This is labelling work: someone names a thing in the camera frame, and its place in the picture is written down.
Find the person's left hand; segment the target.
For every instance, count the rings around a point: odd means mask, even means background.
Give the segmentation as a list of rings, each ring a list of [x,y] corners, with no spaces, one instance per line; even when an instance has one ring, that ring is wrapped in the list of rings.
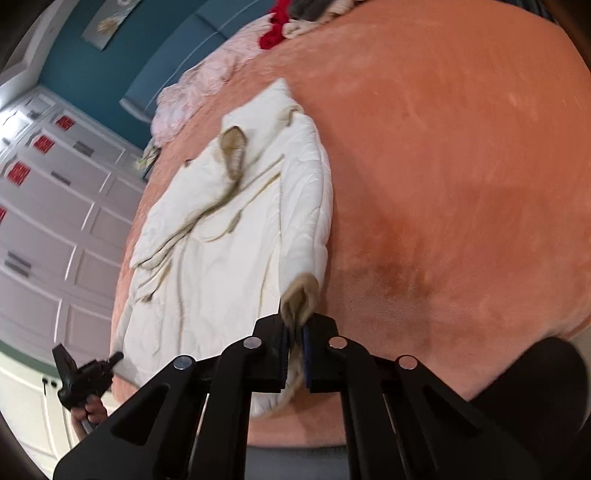
[[[82,427],[83,420],[93,424],[100,424],[108,417],[102,400],[96,395],[90,395],[82,407],[72,408],[70,414],[73,426],[78,429]]]

